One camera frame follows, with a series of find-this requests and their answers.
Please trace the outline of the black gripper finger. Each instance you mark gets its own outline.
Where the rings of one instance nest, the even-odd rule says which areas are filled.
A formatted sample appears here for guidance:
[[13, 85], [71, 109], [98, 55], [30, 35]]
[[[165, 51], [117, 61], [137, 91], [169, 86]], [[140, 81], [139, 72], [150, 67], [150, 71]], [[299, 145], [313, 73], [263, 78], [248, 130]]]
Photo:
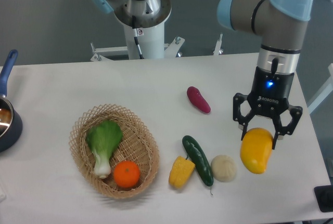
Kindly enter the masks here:
[[280, 115], [277, 110], [272, 108], [272, 121], [275, 129], [273, 137], [272, 149], [275, 149], [277, 140], [282, 140], [284, 135], [292, 135], [301, 116], [303, 108], [301, 106], [289, 106], [287, 109], [291, 117], [290, 122], [287, 125], [283, 125], [281, 122]]
[[[250, 106], [250, 111], [247, 115], [242, 115], [241, 113], [241, 105], [247, 101]], [[248, 95], [244, 95], [242, 93], [236, 93], [233, 96], [233, 120], [238, 122], [240, 129], [242, 130], [241, 140], [245, 137], [247, 133], [248, 124], [255, 116], [255, 100], [254, 94], [250, 93]]]

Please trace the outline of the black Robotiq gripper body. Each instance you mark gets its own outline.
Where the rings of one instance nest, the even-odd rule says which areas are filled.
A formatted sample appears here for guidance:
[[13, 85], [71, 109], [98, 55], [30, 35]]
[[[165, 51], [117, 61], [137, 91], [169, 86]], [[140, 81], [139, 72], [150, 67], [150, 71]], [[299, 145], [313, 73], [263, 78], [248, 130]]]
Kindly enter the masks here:
[[247, 96], [251, 112], [255, 115], [272, 118], [289, 107], [289, 93], [294, 73], [274, 74], [256, 68], [251, 92]]

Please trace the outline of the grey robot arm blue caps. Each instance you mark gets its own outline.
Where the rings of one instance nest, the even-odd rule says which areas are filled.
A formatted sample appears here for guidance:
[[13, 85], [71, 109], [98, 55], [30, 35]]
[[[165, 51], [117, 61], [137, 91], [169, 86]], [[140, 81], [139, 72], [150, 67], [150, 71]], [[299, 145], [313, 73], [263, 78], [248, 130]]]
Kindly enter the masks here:
[[[125, 31], [130, 59], [161, 59], [176, 53], [165, 46], [164, 23], [170, 0], [92, 0], [114, 13]], [[294, 73], [311, 17], [313, 0], [220, 0], [216, 16], [225, 28], [262, 38], [252, 89], [233, 98], [233, 119], [242, 131], [256, 115], [270, 118], [274, 139], [291, 135], [302, 108], [288, 102]]]

